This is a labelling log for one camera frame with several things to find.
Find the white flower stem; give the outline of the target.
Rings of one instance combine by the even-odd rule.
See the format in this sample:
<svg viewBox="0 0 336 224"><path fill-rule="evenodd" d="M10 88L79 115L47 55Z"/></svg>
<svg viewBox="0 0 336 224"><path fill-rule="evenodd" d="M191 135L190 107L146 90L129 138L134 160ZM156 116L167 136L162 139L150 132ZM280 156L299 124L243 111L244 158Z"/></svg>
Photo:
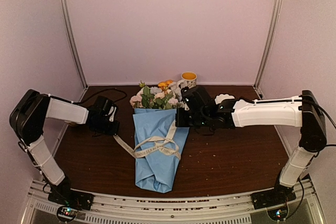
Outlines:
<svg viewBox="0 0 336 224"><path fill-rule="evenodd" d="M157 93L154 96L154 103L153 103L154 109L169 110L169 109L177 109L180 106L181 103L173 92L170 93L161 92Z"/></svg>

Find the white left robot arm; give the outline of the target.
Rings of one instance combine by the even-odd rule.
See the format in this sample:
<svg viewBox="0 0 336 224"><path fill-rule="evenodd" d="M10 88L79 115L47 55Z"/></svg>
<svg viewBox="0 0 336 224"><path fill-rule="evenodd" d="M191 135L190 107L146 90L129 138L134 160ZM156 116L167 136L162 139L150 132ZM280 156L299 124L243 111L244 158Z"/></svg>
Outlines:
<svg viewBox="0 0 336 224"><path fill-rule="evenodd" d="M49 183L58 186L66 175L55 161L46 141L47 127L51 121L85 125L95 133L113 136L119 129L119 122L115 119L118 110L114 101L101 95L92 105L84 106L83 102L29 89L11 112L9 123L33 165Z"/></svg>

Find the blue wrapping paper sheet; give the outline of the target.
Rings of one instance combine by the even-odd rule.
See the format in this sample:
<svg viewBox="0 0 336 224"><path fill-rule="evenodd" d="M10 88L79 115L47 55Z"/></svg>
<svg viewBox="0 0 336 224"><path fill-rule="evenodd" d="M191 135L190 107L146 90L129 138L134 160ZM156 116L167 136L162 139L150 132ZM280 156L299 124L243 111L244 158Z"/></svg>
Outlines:
<svg viewBox="0 0 336 224"><path fill-rule="evenodd" d="M158 193L170 192L189 133L187 127L175 127L175 109L135 109L136 152L135 185Z"/></svg>

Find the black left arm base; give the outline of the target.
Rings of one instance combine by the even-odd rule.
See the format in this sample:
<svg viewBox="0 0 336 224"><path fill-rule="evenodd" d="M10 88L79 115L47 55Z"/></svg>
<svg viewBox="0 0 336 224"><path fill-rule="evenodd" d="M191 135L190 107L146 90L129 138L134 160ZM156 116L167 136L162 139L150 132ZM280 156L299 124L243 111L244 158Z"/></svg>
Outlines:
<svg viewBox="0 0 336 224"><path fill-rule="evenodd" d="M70 179L66 176L59 185L49 184L48 200L77 210L90 210L94 195L71 189Z"/></svg>

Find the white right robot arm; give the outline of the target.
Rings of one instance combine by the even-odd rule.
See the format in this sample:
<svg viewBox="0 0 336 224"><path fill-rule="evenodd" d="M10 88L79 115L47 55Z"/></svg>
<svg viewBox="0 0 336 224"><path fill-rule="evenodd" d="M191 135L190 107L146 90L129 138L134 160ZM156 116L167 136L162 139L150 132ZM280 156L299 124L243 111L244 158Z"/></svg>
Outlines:
<svg viewBox="0 0 336 224"><path fill-rule="evenodd" d="M182 92L182 101L185 107L176 111L177 127L216 130L283 125L300 129L300 140L279 174L279 185L269 192L274 204L289 196L289 187L294 186L313 157L327 145L325 117L309 90L284 99L248 100L229 94L211 98L203 87L196 86Z"/></svg>

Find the cream printed ribbon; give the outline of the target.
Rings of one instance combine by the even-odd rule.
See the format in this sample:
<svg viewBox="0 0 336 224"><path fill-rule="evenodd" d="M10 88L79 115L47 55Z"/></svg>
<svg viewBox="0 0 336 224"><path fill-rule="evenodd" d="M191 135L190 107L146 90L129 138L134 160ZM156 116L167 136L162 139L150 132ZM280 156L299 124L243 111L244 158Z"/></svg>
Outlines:
<svg viewBox="0 0 336 224"><path fill-rule="evenodd" d="M181 159L181 154L179 152L180 147L174 141L173 137L176 133L175 120L170 125L170 128L165 137L162 136L151 136L144 141L140 142L135 148L131 148L125 141L122 140L118 135L114 135L114 140L129 153L133 158L143 158L154 152L161 152L165 156L175 156L178 160ZM138 151L138 149L146 143L153 143L153 146L146 148L144 150Z"/></svg>

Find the orange flower stem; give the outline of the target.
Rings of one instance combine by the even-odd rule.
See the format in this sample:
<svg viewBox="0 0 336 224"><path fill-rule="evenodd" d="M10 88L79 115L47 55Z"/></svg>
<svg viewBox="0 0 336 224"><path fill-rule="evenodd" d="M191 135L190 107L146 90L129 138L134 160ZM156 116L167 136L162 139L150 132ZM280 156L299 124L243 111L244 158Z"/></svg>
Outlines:
<svg viewBox="0 0 336 224"><path fill-rule="evenodd" d="M158 83L157 87L160 88L162 91L165 91L169 88L170 84L173 83L173 80L166 80Z"/></svg>

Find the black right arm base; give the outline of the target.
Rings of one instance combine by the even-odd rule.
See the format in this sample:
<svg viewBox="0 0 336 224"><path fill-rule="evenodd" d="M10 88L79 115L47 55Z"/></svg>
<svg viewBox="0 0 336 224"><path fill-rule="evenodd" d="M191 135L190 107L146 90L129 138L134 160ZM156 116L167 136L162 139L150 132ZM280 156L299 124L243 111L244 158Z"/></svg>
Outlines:
<svg viewBox="0 0 336 224"><path fill-rule="evenodd" d="M263 190L251 194L251 201L254 209L283 205L295 199L296 194L294 193L293 187L281 185L279 179L275 182L273 189Z"/></svg>

